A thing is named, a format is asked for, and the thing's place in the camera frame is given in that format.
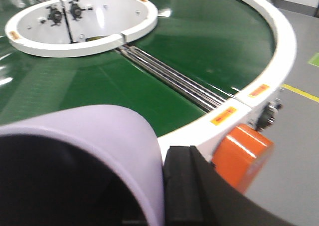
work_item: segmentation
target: orange motor cover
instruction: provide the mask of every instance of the orange motor cover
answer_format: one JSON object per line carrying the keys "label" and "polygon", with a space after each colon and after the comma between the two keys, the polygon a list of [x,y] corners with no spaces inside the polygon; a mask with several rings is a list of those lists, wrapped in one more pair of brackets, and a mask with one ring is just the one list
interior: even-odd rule
{"label": "orange motor cover", "polygon": [[244,193],[272,151],[272,141],[248,125],[241,124],[222,140],[212,162],[224,180]]}

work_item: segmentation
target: green conveyor belt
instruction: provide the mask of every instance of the green conveyor belt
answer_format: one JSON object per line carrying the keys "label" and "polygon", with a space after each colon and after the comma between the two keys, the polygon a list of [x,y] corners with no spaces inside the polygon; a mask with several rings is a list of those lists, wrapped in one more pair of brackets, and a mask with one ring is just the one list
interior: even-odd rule
{"label": "green conveyor belt", "polygon": [[[239,0],[150,1],[171,15],[159,17],[157,27],[133,44],[213,91],[213,86],[231,94],[242,89],[273,54],[269,26]],[[77,106],[116,104],[140,113],[160,136],[204,114],[114,50],[77,58],[19,52],[4,36],[4,25],[25,7],[0,0],[0,124]]]}

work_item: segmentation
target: yellow floor line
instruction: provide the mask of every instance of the yellow floor line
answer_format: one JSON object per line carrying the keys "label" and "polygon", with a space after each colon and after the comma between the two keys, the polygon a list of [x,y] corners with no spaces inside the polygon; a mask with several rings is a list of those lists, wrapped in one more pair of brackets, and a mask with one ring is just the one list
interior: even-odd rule
{"label": "yellow floor line", "polygon": [[287,85],[287,84],[283,84],[283,87],[286,88],[287,90],[290,90],[290,91],[292,91],[292,92],[294,92],[294,93],[296,93],[296,94],[302,95],[302,96],[305,97],[305,98],[308,98],[308,99],[310,99],[310,100],[313,100],[313,101],[319,103],[319,97],[316,97],[316,96],[314,96],[314,95],[310,95],[310,94],[307,93],[307,92],[304,92],[304,91],[302,91],[302,90],[299,90],[299,89],[294,88],[294,87],[292,87],[292,86],[290,86],[290,85]]}

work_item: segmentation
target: gray floor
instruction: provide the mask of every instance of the gray floor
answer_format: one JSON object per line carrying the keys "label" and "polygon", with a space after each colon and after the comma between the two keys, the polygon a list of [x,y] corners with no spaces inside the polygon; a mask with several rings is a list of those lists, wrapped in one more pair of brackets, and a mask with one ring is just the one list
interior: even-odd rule
{"label": "gray floor", "polygon": [[[319,67],[308,64],[319,52],[319,18],[282,10],[297,36],[298,53],[286,84],[319,97]],[[264,135],[275,152],[247,196],[298,226],[319,225],[319,103],[285,90],[284,108]]]}

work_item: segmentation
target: black clamp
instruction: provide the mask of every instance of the black clamp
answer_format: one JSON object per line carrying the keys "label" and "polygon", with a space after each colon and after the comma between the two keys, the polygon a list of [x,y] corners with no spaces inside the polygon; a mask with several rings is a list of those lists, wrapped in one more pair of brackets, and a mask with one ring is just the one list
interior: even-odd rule
{"label": "black clamp", "polygon": [[54,22],[54,24],[52,24],[51,26],[61,25],[62,13],[56,8],[56,6],[51,5],[48,6],[46,9],[50,9],[48,20],[52,20]]}
{"label": "black clamp", "polygon": [[79,0],[69,1],[69,4],[71,4],[70,13],[73,16],[72,20],[75,20],[75,21],[78,21],[79,19],[81,19],[82,11],[86,10],[86,9],[82,9],[77,2],[79,2]]}

